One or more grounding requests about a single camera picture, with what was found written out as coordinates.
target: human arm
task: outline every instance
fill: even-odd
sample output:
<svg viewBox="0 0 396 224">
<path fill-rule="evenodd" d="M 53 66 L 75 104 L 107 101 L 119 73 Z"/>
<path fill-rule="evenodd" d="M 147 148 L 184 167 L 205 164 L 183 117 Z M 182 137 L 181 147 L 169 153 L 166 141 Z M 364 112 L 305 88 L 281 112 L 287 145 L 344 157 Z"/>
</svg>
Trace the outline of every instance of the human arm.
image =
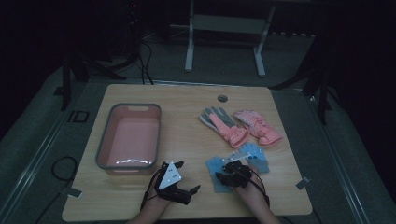
<svg viewBox="0 0 396 224">
<path fill-rule="evenodd" d="M 148 199 L 146 200 L 142 210 L 139 214 L 129 220 L 127 224 L 152 224 L 160 219 L 171 202 L 156 195 L 157 192 L 153 187 L 151 187 L 148 193 Z"/>
<path fill-rule="evenodd" d="M 249 168 L 253 172 L 257 173 L 256 167 L 249 166 Z M 261 181 L 259 180 L 259 178 L 257 178 L 256 175 L 253 174 L 250 180 L 256 183 L 256 185 L 259 186 L 262 190 L 264 190 Z M 234 190 L 241 197 L 242 201 L 261 224 L 280 223 L 274 213 L 269 208 L 262 193 L 252 183 L 249 182 L 244 188 L 237 187 L 234 188 Z"/>
</svg>

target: gray carpet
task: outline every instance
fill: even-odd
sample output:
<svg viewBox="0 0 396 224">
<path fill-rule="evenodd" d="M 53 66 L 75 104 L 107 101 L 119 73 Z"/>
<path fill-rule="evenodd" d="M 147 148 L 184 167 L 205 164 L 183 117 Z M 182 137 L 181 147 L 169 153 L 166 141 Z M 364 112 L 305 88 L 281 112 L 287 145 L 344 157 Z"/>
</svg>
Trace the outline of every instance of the gray carpet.
<svg viewBox="0 0 396 224">
<path fill-rule="evenodd" d="M 162 42 L 155 35 L 145 38 L 152 50 L 148 69 L 155 84 L 188 82 L 272 86 L 294 76 L 312 43 L 312 39 L 303 36 L 286 38 L 270 35 L 262 54 L 267 76 L 261 78 L 257 76 L 251 48 L 207 41 L 208 35 L 202 34 L 195 46 L 193 70 L 185 73 L 187 45 L 184 34 L 175 35 L 170 42 Z M 142 46 L 141 54 L 146 61 L 149 48 Z M 15 209 L 9 214 L 7 223 L 35 223 L 48 204 L 51 206 L 40 223 L 64 223 L 62 210 L 66 196 L 60 195 L 54 202 L 52 199 L 63 189 L 65 182 L 51 174 L 51 166 L 65 156 L 80 160 L 106 86 L 116 82 L 141 83 L 140 67 L 137 63 L 119 71 L 120 75 L 128 77 L 126 81 L 115 81 L 92 73 L 88 83 L 73 82 L 73 101 L 64 112 L 60 111 L 62 98 L 53 95 L 62 83 L 61 70 L 49 77 L 1 142 L 2 206 L 12 204 L 7 199 L 13 195 L 12 190 L 18 186 L 21 174 L 37 151 L 48 152 L 42 166 L 37 167 L 34 179 L 26 181 L 31 185 L 25 188 L 25 194 L 12 198 L 19 199 L 19 202 L 13 204 Z M 328 125 L 322 126 L 316 116 L 315 102 L 309 101 L 298 91 L 304 82 L 298 82 L 287 90 L 273 91 L 273 94 L 301 174 L 311 179 L 306 188 L 318 217 L 322 223 L 394 223 L 395 204 L 388 196 L 346 112 L 329 97 L 332 110 L 326 111 Z M 68 122 L 72 111 L 89 112 L 88 121 Z M 58 124 L 59 129 L 52 128 Z M 57 174 L 69 176 L 72 168 L 73 163 L 64 161 L 57 166 Z M 3 206 L 2 217 L 5 211 L 7 208 Z M 282 223 L 290 223 L 289 220 L 293 223 L 319 223 L 315 214 L 279 219 Z M 236 218 L 159 223 L 223 222 L 255 223 L 255 220 Z M 99 223 L 124 223 L 124 220 Z"/>
</svg>

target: wooden table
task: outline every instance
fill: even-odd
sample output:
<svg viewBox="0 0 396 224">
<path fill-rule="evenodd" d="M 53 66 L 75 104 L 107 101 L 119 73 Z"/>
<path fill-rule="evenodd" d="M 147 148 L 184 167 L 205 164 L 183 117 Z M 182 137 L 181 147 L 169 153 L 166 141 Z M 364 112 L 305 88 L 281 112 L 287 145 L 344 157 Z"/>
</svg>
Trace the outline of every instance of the wooden table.
<svg viewBox="0 0 396 224">
<path fill-rule="evenodd" d="M 218 101 L 219 95 L 226 95 L 228 102 Z M 189 205 L 171 203 L 162 219 L 252 216 L 237 195 L 214 192 L 205 161 L 214 156 L 227 157 L 235 149 L 199 120 L 204 108 L 210 106 L 221 106 L 230 115 L 241 109 L 256 110 L 283 135 L 277 145 L 264 148 L 270 173 L 261 178 L 271 199 L 271 209 L 278 216 L 312 212 L 306 190 L 295 186 L 302 177 L 267 88 L 114 84 L 106 90 L 73 183 L 73 189 L 81 190 L 82 196 L 67 199 L 64 220 L 122 220 L 139 212 L 151 176 L 108 175 L 95 163 L 108 113 L 117 103 L 159 105 L 163 116 L 157 165 L 163 161 L 184 161 L 179 169 L 183 180 L 177 186 L 191 189 L 201 185 Z M 249 142 L 257 141 L 250 136 Z"/>
</svg>

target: gray and pink glove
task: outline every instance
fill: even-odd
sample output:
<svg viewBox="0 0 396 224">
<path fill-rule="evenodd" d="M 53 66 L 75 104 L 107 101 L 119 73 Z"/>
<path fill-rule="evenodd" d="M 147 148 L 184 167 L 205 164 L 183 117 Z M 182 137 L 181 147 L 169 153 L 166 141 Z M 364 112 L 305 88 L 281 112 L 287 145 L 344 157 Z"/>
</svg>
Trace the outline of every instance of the gray and pink glove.
<svg viewBox="0 0 396 224">
<path fill-rule="evenodd" d="M 259 138 L 260 145 L 271 145 L 282 136 L 270 127 L 264 118 L 254 110 L 241 110 L 235 112 L 234 116 L 242 121 L 247 131 Z"/>
<path fill-rule="evenodd" d="M 241 147 L 248 139 L 248 131 L 239 128 L 223 108 L 205 108 L 205 113 L 199 118 L 209 128 L 213 129 L 227 141 L 231 147 Z"/>
</svg>

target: metal stand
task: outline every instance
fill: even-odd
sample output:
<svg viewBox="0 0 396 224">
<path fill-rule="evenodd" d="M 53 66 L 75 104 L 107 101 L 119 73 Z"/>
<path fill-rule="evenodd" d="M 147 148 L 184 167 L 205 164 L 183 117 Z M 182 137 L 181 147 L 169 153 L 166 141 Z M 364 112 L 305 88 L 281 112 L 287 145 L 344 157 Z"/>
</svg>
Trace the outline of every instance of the metal stand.
<svg viewBox="0 0 396 224">
<path fill-rule="evenodd" d="M 274 12 L 275 7 L 271 7 L 266 20 L 201 15 L 194 14 L 194 0 L 190 0 L 189 45 L 187 47 L 187 57 L 184 70 L 186 72 L 192 71 L 194 30 L 234 32 L 261 35 L 260 43 L 253 48 L 253 53 L 258 75 L 259 77 L 264 77 L 265 70 L 262 63 L 262 47 L 264 45 L 265 37 L 268 35 L 268 29 Z"/>
</svg>

